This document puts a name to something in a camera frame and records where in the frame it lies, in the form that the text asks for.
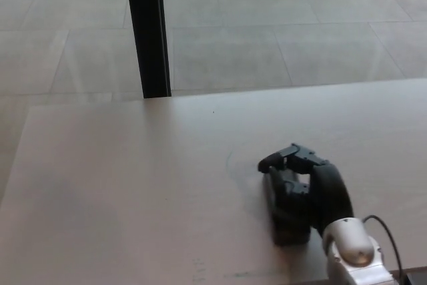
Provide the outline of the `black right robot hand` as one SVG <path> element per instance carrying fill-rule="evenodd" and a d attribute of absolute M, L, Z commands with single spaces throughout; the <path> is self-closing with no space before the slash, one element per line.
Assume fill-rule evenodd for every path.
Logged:
<path fill-rule="evenodd" d="M 337 167 L 304 146 L 291 144 L 258 163 L 277 246 L 305 244 L 336 220 L 353 218 L 346 185 Z"/>

